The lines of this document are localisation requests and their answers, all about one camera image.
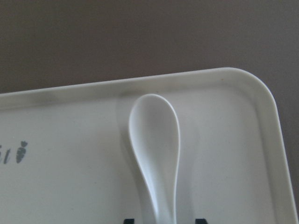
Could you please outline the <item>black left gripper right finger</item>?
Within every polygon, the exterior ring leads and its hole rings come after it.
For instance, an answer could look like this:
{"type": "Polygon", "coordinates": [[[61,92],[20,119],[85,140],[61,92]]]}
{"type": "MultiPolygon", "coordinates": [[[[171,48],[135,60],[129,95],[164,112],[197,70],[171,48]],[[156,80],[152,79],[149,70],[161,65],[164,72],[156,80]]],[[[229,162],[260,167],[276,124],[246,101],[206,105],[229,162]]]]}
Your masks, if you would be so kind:
{"type": "Polygon", "coordinates": [[[196,218],[195,224],[208,224],[208,222],[205,218],[196,218]]]}

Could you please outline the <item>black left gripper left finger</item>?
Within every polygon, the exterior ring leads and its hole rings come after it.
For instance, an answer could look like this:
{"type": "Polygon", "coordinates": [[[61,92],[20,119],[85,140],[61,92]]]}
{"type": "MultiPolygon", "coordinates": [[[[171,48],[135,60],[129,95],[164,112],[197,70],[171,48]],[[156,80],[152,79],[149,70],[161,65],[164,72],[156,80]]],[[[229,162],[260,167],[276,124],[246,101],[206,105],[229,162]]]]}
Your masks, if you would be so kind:
{"type": "Polygon", "coordinates": [[[123,224],[134,224],[135,223],[135,219],[134,218],[126,218],[123,221],[123,224]]]}

